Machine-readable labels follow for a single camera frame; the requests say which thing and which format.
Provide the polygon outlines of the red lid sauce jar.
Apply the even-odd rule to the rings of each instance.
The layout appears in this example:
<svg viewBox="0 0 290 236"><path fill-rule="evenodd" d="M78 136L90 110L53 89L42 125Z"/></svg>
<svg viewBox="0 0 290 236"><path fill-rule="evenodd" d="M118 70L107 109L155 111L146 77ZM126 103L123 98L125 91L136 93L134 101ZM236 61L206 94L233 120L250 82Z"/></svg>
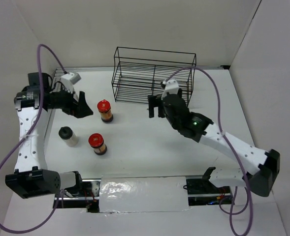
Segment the red lid sauce jar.
<svg viewBox="0 0 290 236"><path fill-rule="evenodd" d="M103 122L109 123L113 120L113 114L111 112L111 105L107 100L101 100L97 104L98 112L101 115L101 120Z"/></svg>

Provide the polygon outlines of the red lid chili jar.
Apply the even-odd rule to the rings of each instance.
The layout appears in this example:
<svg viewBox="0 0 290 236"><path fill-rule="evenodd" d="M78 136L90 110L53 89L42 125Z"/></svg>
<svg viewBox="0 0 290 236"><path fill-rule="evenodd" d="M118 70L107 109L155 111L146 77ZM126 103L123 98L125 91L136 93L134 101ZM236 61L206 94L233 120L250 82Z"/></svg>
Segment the red lid chili jar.
<svg viewBox="0 0 290 236"><path fill-rule="evenodd" d="M99 133L94 133L88 138L88 143L97 155L104 155L107 152L107 146L104 138Z"/></svg>

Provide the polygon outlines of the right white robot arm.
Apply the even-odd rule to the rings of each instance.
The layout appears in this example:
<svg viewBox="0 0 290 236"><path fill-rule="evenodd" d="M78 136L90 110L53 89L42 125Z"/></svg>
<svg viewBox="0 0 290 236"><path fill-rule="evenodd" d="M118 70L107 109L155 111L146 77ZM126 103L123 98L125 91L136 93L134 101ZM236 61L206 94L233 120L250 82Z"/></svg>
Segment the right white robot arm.
<svg viewBox="0 0 290 236"><path fill-rule="evenodd" d="M268 197L280 172L280 153L250 145L235 136L222 131L210 118L194 113L186 106L181 92L148 96L149 117L154 117L154 108L158 116L166 118L171 127L182 136L219 151L240 164L238 171L232 172L237 179L261 197Z"/></svg>

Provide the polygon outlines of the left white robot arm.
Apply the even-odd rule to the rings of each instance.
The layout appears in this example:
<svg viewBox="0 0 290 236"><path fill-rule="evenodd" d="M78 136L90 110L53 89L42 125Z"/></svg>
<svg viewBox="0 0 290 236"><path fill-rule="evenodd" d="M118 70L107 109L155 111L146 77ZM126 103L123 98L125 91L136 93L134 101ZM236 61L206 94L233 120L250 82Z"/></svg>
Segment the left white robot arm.
<svg viewBox="0 0 290 236"><path fill-rule="evenodd" d="M49 170L45 160L45 134L52 110L60 109L75 118L93 115L85 93L75 92L74 85L81 79L78 73L65 73L53 81L42 74L44 94L40 94L37 72L28 74L29 85L14 98L20 123L18 158L5 184L22 199L59 194L65 189L73 196L84 192L84 183L78 171L58 173Z"/></svg>

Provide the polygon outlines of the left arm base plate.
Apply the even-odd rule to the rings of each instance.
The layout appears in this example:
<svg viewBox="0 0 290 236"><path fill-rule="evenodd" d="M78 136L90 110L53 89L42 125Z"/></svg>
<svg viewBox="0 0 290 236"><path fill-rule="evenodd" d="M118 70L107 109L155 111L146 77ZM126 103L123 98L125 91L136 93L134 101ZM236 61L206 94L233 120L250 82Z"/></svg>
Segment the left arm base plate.
<svg viewBox="0 0 290 236"><path fill-rule="evenodd" d="M66 188L64 193L55 195L57 209L83 209L90 213L99 213L100 179L84 179L78 187Z"/></svg>

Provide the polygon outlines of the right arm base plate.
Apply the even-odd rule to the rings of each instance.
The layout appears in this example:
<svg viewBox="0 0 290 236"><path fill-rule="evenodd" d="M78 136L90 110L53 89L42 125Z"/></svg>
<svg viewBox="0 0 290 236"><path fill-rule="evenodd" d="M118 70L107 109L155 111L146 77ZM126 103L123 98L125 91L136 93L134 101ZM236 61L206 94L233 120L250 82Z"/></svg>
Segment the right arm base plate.
<svg viewBox="0 0 290 236"><path fill-rule="evenodd" d="M189 206L231 204L231 188L215 187L202 177L187 177L183 189L187 191Z"/></svg>

